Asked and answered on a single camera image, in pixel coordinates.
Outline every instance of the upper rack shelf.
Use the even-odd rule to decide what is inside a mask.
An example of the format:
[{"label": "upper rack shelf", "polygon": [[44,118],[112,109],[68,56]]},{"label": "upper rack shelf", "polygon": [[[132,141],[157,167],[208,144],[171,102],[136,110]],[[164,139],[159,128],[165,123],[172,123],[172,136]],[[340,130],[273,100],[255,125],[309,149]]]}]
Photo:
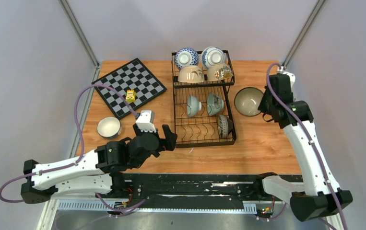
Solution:
[{"label": "upper rack shelf", "polygon": [[233,76],[230,79],[226,80],[218,80],[218,81],[207,81],[207,70],[204,69],[202,64],[200,63],[199,66],[202,68],[202,71],[204,71],[205,81],[202,83],[182,83],[178,82],[178,74],[180,73],[180,70],[177,68],[174,60],[176,58],[176,52],[173,52],[171,54],[171,66],[172,66],[172,72],[173,72],[173,87],[174,88],[192,88],[192,87],[211,87],[211,86],[231,86],[235,83],[235,73],[234,69],[232,68],[231,59],[229,58],[228,50],[223,50],[226,64],[229,65],[229,68],[231,68]]}]

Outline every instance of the black wire rack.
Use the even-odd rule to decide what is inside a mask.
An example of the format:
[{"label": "black wire rack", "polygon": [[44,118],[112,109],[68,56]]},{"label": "black wire rack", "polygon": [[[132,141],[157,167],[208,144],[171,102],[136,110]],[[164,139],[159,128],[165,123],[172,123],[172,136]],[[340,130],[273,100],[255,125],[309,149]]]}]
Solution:
[{"label": "black wire rack", "polygon": [[204,78],[205,81],[201,82],[201,83],[183,83],[183,82],[178,82],[178,74],[180,73],[180,70],[177,68],[176,64],[175,64],[175,58],[176,58],[176,53],[177,52],[173,52],[171,54],[171,66],[172,66],[172,71],[173,71],[173,87],[174,88],[191,88],[191,87],[200,87],[200,86],[231,86],[234,85],[235,83],[235,73],[234,73],[234,69],[232,68],[232,63],[231,63],[231,58],[229,57],[229,53],[228,50],[223,50],[224,55],[225,55],[225,62],[226,64],[229,66],[229,68],[231,68],[232,70],[232,77],[226,80],[218,80],[218,81],[207,81],[207,70],[202,66],[201,63],[199,63],[199,66],[202,68],[202,71],[204,72]]},{"label": "black wire rack", "polygon": [[[214,116],[209,116],[207,111],[207,97],[211,92],[217,94],[224,101],[224,108]],[[193,117],[187,115],[187,99],[190,95],[195,96],[201,102],[201,110]],[[218,134],[217,116],[219,114],[234,121],[225,86],[173,87],[173,100],[177,148],[233,145],[235,143],[235,125],[226,138],[220,138]]]}]

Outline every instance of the blue patterned bowl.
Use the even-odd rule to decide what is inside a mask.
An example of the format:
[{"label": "blue patterned bowl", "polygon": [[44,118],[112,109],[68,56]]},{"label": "blue patterned bowl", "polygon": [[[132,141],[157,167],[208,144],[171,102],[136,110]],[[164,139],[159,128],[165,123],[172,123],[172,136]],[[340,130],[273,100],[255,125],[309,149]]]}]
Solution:
[{"label": "blue patterned bowl", "polygon": [[205,48],[201,53],[200,61],[204,69],[208,69],[212,65],[225,63],[226,58],[224,52],[220,48],[210,46]]},{"label": "blue patterned bowl", "polygon": [[179,50],[174,58],[178,69],[182,69],[184,66],[196,66],[199,61],[198,53],[190,47]]}]

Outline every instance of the wooden tabletop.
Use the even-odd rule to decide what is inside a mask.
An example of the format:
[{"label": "wooden tabletop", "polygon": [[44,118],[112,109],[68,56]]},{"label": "wooden tabletop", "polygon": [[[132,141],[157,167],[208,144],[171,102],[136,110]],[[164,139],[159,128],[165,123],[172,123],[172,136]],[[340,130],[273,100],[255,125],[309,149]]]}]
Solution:
[{"label": "wooden tabletop", "polygon": [[[127,61],[104,61],[99,77],[102,77]],[[170,61],[143,61],[146,67],[167,87],[167,91],[154,98],[137,110],[155,112],[154,124],[159,129],[160,137],[164,138],[161,126],[167,124],[174,130],[173,86]],[[266,123],[262,115],[246,117],[241,115],[234,106],[236,93],[248,86],[264,91],[266,70],[273,61],[233,61],[235,85],[229,91],[229,101],[236,127],[237,140],[231,146],[215,146],[175,149],[164,151],[159,158],[151,156],[139,169],[127,172],[139,173],[231,173],[259,174],[275,172],[280,174],[301,174],[290,142],[273,122]],[[102,98],[94,92],[89,113],[85,122],[83,137],[85,151],[105,145],[108,140],[99,136],[96,127],[98,122],[113,116]],[[135,122],[132,114],[120,120],[121,135],[115,140],[135,137],[132,125]]]}]

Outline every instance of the chessboard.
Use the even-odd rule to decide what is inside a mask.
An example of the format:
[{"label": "chessboard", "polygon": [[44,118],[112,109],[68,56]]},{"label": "chessboard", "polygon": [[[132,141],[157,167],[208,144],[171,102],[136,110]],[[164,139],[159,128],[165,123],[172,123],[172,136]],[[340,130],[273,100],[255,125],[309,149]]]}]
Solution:
[{"label": "chessboard", "polygon": [[[129,103],[134,110],[167,90],[138,58],[99,78],[92,84],[112,87],[124,98],[127,90],[134,90],[136,100]],[[129,108],[114,92],[106,88],[95,87],[95,89],[116,118],[122,119],[130,114]]]}]

